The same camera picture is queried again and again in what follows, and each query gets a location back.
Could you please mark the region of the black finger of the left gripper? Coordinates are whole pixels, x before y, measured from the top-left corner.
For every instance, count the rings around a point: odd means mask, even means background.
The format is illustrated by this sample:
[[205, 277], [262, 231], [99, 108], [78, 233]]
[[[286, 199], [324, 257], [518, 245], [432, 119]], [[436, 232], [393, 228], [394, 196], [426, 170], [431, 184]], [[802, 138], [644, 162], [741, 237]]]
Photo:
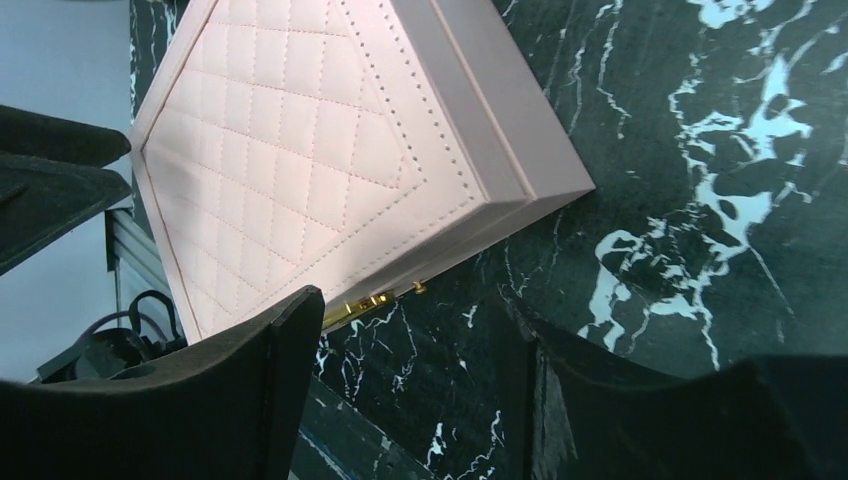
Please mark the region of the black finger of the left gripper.
[[130, 195], [114, 129], [1, 107], [1, 272]]

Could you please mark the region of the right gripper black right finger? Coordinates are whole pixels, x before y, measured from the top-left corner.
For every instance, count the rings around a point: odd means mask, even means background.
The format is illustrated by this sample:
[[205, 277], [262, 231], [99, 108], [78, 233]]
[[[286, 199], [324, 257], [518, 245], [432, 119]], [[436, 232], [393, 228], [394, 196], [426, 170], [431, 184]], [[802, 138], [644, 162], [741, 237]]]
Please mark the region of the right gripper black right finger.
[[503, 304], [516, 479], [843, 479], [847, 360], [766, 355], [685, 380]]

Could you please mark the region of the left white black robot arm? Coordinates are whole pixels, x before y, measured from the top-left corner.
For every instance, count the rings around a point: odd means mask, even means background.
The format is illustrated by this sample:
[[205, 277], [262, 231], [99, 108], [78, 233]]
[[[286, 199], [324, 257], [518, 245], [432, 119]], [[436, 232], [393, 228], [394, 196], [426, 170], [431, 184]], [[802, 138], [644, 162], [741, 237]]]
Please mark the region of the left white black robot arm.
[[110, 213], [130, 196], [117, 130], [1, 110], [1, 377], [109, 378], [184, 345], [136, 304], [106, 303]]

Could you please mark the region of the pink jewelry box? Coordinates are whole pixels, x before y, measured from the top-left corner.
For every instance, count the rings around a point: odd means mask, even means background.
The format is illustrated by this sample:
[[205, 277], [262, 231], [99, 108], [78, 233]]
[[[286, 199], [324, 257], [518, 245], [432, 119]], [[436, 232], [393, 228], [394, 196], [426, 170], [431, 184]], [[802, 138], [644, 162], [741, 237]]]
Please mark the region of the pink jewelry box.
[[489, 1], [192, 1], [130, 142], [193, 343], [306, 285], [338, 329], [594, 187]]

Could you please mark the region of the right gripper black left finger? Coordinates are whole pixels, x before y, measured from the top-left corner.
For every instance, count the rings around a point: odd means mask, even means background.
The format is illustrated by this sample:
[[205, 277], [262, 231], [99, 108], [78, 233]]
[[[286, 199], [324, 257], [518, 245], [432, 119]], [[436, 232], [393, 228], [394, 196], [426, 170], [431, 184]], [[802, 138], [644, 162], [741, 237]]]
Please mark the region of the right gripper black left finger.
[[108, 379], [1, 385], [5, 479], [285, 479], [325, 302], [307, 285]]

